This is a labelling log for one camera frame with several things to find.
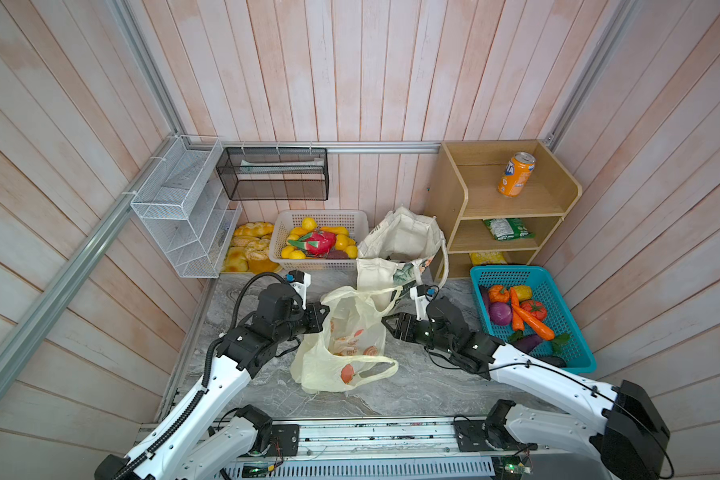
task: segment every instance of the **marble countertop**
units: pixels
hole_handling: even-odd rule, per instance
[[[355,285],[354,271],[316,271],[312,274],[307,300],[317,301],[339,286]],[[202,374],[202,361],[208,345],[230,325],[232,308],[240,288],[250,274],[221,275],[202,326],[188,373],[180,389],[181,397]],[[249,288],[240,307],[240,318],[254,310],[259,292],[274,279],[261,279]],[[482,330],[472,297],[469,279],[449,280],[442,289],[461,309],[473,330]],[[415,312],[413,302],[403,299],[396,311]],[[290,348],[287,343],[280,351]],[[401,342],[387,334],[385,354],[399,362],[399,370],[387,379],[349,392],[308,394],[291,378],[290,365],[295,352],[272,359],[229,408],[253,404],[273,418],[343,418],[358,416],[443,416],[487,415],[500,398],[514,400],[531,408],[555,410],[552,406],[519,389],[490,382],[461,370],[442,370],[432,364],[422,346]]]

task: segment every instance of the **carrot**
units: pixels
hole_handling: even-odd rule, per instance
[[[554,332],[552,329],[539,321],[539,319],[535,316],[516,305],[512,305],[512,311],[517,312],[520,318],[523,319],[530,328],[534,329],[538,336],[540,336],[543,340],[552,340],[554,338]]]
[[[514,291],[514,287],[509,288],[509,298],[512,299],[512,330],[518,331],[522,330],[525,331],[525,324],[523,324],[522,319],[520,316],[514,312],[514,307],[520,308],[520,299],[518,298],[518,292]]]

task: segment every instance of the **orange soda can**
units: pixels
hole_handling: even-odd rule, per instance
[[[528,181],[530,173],[536,167],[533,155],[524,151],[517,152],[509,159],[504,176],[499,181],[499,193],[508,197],[517,197]]]

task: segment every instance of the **blue basket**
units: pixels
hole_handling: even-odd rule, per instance
[[[478,305],[484,331],[504,341],[513,333],[512,325],[499,326],[489,320],[488,306],[483,303],[478,286],[528,285],[534,291],[534,300],[542,302],[547,307],[548,313],[544,323],[555,332],[555,335],[566,332],[570,334],[570,341],[562,347],[562,353],[557,355],[568,365],[563,370],[577,374],[594,372],[597,363],[592,350],[581,335],[579,326],[570,314],[549,272],[540,266],[488,265],[476,266],[469,274],[472,277],[474,301]],[[532,356],[552,354],[552,345],[549,342],[542,343],[531,352]]]

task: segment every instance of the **black wire rack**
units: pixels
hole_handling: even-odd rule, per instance
[[[325,148],[228,147],[216,164],[230,200],[327,200]]]

